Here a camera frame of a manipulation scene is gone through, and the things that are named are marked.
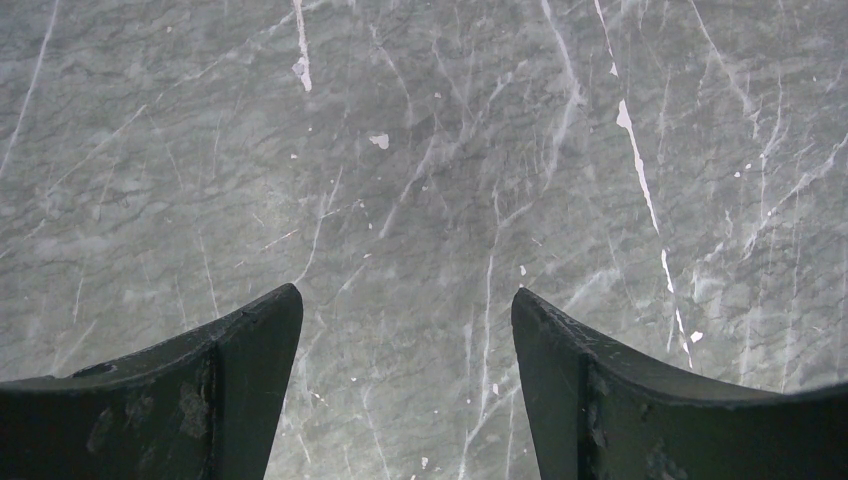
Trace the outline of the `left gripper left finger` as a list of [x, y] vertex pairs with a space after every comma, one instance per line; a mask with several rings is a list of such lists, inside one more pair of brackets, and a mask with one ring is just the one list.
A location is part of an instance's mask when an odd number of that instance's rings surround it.
[[261, 479], [303, 321], [292, 284], [66, 377], [1, 385], [5, 479]]

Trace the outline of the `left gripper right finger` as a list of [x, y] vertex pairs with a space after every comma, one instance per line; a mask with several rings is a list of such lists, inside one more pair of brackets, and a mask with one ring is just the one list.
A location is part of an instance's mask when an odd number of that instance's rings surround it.
[[843, 479], [847, 388], [780, 394], [645, 355], [528, 289], [511, 306], [545, 479]]

